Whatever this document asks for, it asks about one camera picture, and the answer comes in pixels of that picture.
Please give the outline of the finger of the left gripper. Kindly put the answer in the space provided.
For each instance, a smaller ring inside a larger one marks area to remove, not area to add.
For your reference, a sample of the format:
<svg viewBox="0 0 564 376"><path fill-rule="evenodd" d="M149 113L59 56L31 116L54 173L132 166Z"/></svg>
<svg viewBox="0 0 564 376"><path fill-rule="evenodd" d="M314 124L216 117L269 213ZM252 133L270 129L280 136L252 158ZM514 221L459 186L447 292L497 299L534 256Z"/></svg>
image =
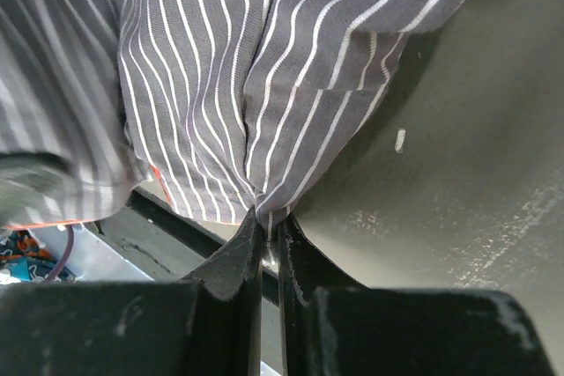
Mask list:
<svg viewBox="0 0 564 376"><path fill-rule="evenodd" d="M72 181L70 164L50 153L1 154L1 226L27 207L36 208L43 196L53 195Z"/></svg>

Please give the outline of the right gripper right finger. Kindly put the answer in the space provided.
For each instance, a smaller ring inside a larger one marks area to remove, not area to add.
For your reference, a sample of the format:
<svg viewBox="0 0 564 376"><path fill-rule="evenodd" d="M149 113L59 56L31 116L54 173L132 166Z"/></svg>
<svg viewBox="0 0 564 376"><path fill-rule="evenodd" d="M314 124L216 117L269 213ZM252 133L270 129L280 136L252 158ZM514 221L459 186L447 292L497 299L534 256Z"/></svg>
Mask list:
<svg viewBox="0 0 564 376"><path fill-rule="evenodd" d="M528 314L508 294L371 289L335 265L295 217L278 226L287 375L550 375Z"/></svg>

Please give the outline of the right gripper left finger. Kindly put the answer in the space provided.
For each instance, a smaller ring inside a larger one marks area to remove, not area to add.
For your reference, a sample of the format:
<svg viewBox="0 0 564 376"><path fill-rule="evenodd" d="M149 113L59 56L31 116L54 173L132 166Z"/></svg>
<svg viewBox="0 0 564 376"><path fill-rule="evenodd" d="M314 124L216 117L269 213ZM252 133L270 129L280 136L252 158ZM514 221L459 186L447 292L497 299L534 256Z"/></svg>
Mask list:
<svg viewBox="0 0 564 376"><path fill-rule="evenodd" d="M263 231L173 282L23 283L1 292L4 375L257 375Z"/></svg>

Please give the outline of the grey striped underwear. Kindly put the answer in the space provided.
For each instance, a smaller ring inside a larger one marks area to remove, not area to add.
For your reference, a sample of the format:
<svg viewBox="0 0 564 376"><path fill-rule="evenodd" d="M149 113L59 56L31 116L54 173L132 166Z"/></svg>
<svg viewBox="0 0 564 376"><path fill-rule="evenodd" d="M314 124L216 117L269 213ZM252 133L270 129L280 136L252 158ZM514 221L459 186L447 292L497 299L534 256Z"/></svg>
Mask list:
<svg viewBox="0 0 564 376"><path fill-rule="evenodd" d="M11 228L175 213L267 232L375 111L413 33L464 0L1 0L1 154L72 181Z"/></svg>

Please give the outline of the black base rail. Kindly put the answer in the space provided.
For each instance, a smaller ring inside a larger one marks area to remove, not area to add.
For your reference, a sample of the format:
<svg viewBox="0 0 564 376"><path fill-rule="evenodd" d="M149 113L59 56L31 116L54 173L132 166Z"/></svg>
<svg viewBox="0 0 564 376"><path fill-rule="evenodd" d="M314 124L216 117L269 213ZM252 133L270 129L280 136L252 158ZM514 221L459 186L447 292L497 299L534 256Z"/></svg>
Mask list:
<svg viewBox="0 0 564 376"><path fill-rule="evenodd" d="M136 251L170 276L199 282L223 302L255 287L264 299L278 305L278 277L263 265L263 228L252 211L224 240L174 214L156 195L139 188L116 215L86 227L118 252Z"/></svg>

